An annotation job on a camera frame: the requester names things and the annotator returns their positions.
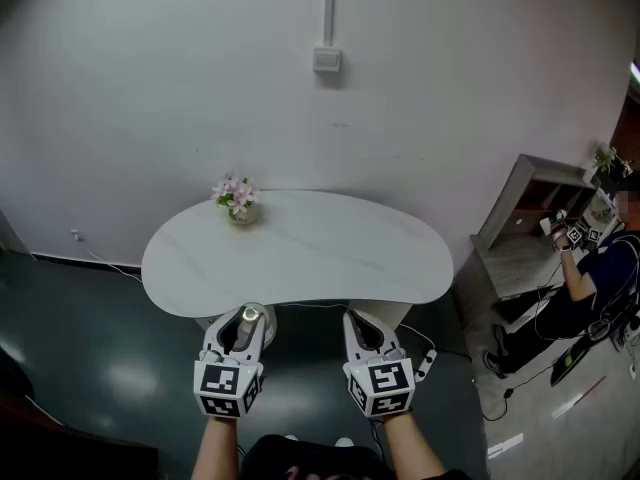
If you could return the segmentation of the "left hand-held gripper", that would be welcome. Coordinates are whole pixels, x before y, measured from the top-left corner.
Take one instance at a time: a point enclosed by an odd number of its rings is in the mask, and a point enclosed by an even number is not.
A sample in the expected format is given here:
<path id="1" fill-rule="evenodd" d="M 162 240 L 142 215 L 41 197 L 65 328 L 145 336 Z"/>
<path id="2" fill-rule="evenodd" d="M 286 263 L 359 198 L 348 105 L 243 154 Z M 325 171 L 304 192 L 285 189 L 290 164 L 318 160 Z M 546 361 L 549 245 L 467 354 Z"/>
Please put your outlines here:
<path id="1" fill-rule="evenodd" d="M 194 363 L 193 392 L 202 413 L 218 418 L 246 416 L 261 392 L 265 317 L 242 317 L 241 309 L 218 316 L 205 332 Z"/>

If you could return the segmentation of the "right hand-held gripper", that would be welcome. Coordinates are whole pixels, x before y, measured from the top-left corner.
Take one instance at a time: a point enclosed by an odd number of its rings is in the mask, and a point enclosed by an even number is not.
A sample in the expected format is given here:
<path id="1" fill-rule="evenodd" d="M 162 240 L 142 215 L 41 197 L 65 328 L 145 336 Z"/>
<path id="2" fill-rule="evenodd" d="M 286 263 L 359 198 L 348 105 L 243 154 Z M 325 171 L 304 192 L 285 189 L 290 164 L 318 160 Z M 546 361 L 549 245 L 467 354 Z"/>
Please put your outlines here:
<path id="1" fill-rule="evenodd" d="M 347 387 L 363 415 L 385 417 L 407 412 L 415 392 L 414 372 L 405 351 L 392 350 L 399 347 L 395 331 L 360 310 L 344 314 L 343 331 Z"/>

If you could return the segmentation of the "small white bottle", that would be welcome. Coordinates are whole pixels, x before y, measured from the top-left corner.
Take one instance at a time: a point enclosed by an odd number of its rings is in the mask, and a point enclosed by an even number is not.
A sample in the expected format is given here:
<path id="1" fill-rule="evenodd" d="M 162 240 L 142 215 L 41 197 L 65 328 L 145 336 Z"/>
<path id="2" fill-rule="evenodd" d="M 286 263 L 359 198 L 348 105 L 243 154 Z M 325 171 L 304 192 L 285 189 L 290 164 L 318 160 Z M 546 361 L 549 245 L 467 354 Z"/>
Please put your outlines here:
<path id="1" fill-rule="evenodd" d="M 247 303 L 241 307 L 241 320 L 237 327 L 234 352 L 240 352 L 249 347 L 261 321 L 265 323 L 263 348 L 266 349 L 273 342 L 277 332 L 277 317 L 274 307 L 272 305 L 263 306 L 255 302 Z"/>

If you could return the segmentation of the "person's right forearm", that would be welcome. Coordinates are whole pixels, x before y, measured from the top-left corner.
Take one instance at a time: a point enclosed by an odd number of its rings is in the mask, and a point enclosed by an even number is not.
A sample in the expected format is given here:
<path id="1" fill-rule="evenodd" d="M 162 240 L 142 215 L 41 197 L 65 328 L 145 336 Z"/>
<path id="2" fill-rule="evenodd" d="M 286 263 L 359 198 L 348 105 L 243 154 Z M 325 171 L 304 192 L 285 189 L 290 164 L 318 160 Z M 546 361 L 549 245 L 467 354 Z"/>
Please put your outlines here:
<path id="1" fill-rule="evenodd" d="M 383 426 L 398 480 L 425 480 L 446 473 L 410 413 L 387 416 Z"/>

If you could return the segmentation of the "person's left forearm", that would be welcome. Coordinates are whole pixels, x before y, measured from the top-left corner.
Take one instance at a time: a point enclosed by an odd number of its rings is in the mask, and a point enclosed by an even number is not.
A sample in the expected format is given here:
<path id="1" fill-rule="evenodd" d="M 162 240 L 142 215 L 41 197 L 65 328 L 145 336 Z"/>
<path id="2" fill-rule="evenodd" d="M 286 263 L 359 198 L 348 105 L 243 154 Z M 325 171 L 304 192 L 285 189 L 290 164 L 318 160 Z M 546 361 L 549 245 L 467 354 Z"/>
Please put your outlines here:
<path id="1" fill-rule="evenodd" d="M 237 480 L 237 422 L 209 417 L 191 480 Z"/>

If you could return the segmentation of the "white oval table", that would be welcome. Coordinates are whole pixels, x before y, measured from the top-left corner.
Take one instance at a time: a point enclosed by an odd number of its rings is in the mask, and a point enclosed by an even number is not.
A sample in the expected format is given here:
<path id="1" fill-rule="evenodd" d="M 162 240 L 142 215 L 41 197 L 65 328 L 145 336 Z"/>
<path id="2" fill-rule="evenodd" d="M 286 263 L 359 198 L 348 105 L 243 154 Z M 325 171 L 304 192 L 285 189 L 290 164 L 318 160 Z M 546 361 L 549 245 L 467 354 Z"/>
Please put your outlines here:
<path id="1" fill-rule="evenodd" d="M 313 300 L 427 304 L 450 288 L 454 265 L 420 219 L 351 196 L 270 190 L 257 219 L 232 223 L 213 201 L 165 222 L 143 254 L 149 299 L 185 318 Z"/>

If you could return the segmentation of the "white power strip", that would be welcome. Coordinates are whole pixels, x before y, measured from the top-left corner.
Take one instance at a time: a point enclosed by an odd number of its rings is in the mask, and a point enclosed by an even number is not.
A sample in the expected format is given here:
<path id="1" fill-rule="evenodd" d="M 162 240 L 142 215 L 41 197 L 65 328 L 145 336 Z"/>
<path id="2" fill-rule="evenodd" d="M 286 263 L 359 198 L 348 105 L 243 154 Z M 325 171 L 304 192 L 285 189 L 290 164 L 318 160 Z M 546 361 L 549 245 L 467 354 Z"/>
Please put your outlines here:
<path id="1" fill-rule="evenodd" d="M 423 351 L 422 361 L 414 371 L 414 380 L 416 383 L 422 382 L 426 379 L 431 367 L 435 363 L 437 358 L 437 351 L 433 348 L 425 349 Z"/>

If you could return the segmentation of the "person's black printed shirt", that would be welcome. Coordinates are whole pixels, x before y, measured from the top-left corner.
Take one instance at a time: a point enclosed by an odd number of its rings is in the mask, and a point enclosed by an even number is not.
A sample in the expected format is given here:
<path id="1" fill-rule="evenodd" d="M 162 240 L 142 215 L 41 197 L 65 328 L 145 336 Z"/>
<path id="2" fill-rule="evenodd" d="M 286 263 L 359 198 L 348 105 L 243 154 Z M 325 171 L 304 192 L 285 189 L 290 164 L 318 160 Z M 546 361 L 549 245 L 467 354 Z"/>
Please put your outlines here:
<path id="1" fill-rule="evenodd" d="M 249 450 L 238 480 L 398 480 L 367 447 L 336 447 L 266 435 Z"/>

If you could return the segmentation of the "pink flowers in cream vase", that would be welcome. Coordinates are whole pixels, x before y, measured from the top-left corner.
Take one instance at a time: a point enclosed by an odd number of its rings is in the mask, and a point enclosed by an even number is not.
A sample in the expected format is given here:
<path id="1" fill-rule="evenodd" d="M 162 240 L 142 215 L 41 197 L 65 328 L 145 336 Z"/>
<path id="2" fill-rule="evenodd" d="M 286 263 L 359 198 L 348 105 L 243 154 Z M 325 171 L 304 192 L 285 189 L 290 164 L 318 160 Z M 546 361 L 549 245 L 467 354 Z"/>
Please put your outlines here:
<path id="1" fill-rule="evenodd" d="M 231 224 L 253 224 L 258 217 L 258 190 L 252 178 L 226 173 L 212 188 L 210 199 L 223 208 Z"/>

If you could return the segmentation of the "grey wooden shelf unit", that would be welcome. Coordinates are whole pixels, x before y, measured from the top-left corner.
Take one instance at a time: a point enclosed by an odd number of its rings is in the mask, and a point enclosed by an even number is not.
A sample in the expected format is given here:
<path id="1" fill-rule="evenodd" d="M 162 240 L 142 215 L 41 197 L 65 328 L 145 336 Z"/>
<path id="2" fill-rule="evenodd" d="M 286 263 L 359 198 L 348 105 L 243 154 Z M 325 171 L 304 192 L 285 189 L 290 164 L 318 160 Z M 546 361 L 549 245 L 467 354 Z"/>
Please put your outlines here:
<path id="1" fill-rule="evenodd" d="M 521 154 L 472 242 L 499 299 L 563 281 L 540 221 L 563 213 L 574 227 L 596 195 L 583 168 Z"/>

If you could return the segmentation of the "black and green device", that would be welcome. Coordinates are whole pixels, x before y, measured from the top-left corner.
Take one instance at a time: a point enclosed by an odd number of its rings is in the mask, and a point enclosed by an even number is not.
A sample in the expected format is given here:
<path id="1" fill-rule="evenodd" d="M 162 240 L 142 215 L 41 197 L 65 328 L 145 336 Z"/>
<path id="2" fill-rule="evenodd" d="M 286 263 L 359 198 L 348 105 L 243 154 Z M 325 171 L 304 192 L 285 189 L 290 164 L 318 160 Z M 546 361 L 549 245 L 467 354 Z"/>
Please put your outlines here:
<path id="1" fill-rule="evenodd" d="M 571 345 L 552 365 L 550 386 L 559 384 L 589 353 L 595 342 L 586 336 Z"/>

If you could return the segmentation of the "small green potted plant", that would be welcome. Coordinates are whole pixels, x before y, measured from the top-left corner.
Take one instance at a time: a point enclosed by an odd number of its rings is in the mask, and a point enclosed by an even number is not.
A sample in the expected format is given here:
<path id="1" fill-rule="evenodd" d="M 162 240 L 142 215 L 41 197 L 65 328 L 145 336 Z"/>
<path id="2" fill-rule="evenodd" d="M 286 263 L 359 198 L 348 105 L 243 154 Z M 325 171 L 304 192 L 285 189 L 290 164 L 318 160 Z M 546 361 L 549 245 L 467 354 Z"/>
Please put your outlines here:
<path id="1" fill-rule="evenodd" d="M 616 149 L 609 144 L 599 142 L 594 150 L 593 167 L 596 171 L 610 174 L 616 167 L 618 156 Z"/>

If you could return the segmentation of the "white wall switch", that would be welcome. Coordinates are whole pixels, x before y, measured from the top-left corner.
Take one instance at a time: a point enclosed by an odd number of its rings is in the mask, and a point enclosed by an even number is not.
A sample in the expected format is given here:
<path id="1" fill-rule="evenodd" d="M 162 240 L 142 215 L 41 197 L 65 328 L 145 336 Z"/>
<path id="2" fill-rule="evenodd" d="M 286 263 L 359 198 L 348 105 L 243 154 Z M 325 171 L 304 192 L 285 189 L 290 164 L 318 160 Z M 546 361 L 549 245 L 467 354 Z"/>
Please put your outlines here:
<path id="1" fill-rule="evenodd" d="M 317 73 L 340 71 L 342 51 L 335 47 L 316 46 L 312 52 L 312 69 Z"/>

